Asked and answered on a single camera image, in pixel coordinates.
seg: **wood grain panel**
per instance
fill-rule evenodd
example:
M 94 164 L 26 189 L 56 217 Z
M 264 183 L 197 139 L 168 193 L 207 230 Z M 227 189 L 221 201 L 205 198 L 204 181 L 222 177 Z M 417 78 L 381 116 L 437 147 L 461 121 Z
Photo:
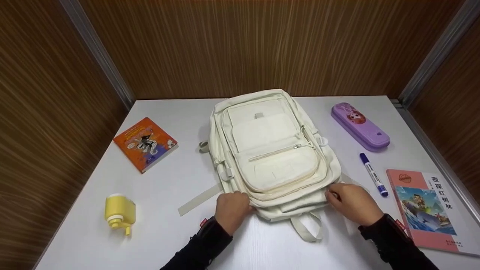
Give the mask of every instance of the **wood grain panel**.
M 0 269 L 31 269 L 126 111 L 57 0 L 0 1 L 0 104 Z
M 480 203 L 480 20 L 410 107 L 412 115 Z
M 396 98 L 463 0 L 80 0 L 137 99 Z

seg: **yellow bottle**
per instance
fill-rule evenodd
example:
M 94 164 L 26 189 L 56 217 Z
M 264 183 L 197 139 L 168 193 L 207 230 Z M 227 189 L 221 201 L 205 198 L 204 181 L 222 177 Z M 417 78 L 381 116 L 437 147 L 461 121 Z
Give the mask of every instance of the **yellow bottle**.
M 130 235 L 130 227 L 135 223 L 135 203 L 123 194 L 112 194 L 105 200 L 105 220 L 112 229 L 125 228 Z

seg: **pencil case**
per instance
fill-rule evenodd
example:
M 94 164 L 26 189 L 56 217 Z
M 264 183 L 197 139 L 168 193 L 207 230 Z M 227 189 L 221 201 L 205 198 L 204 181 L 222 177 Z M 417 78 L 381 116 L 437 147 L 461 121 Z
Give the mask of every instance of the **pencil case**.
M 334 105 L 332 117 L 369 151 L 380 151 L 390 144 L 390 137 L 349 103 Z

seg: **table surface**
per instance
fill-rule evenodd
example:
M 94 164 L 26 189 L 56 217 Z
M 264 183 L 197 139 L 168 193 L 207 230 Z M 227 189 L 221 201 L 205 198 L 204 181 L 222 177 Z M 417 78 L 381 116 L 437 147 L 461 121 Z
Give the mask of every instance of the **table surface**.
M 368 188 L 381 209 L 401 220 L 386 169 L 439 173 L 430 157 L 386 96 L 295 98 L 326 137 L 342 171 Z M 151 118 L 179 142 L 179 148 L 149 171 L 140 174 L 112 142 L 81 191 L 67 217 L 37 265 L 37 270 L 156 270 L 181 249 L 213 215 L 214 196 L 183 217 L 177 208 L 218 178 L 208 154 L 198 143 L 208 138 L 208 119 L 222 99 L 137 101 L 118 134 L 144 117 Z M 390 135 L 381 153 L 367 152 L 330 117 L 330 109 L 348 102 Z M 382 198 L 359 159 L 367 152 L 390 196 Z M 131 238 L 111 230 L 104 220 L 105 198 L 123 193 L 137 205 Z M 480 228 L 458 198 L 454 198 L 465 224 L 480 243 Z M 372 243 L 364 241 L 356 226 L 331 207 L 321 210 L 324 239 L 306 243 L 288 221 L 267 223 L 248 218 L 233 242 L 209 269 L 390 269 Z M 422 249 L 440 269 L 480 269 L 480 258 Z

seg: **book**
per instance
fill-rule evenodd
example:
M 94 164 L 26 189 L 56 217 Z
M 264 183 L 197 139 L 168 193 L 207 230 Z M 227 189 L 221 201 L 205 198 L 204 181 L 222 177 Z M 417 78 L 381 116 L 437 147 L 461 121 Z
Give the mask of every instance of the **book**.
M 148 117 L 116 136 L 113 141 L 141 173 L 178 147 L 177 141 Z
M 480 255 L 441 174 L 386 171 L 410 238 L 418 247 Z

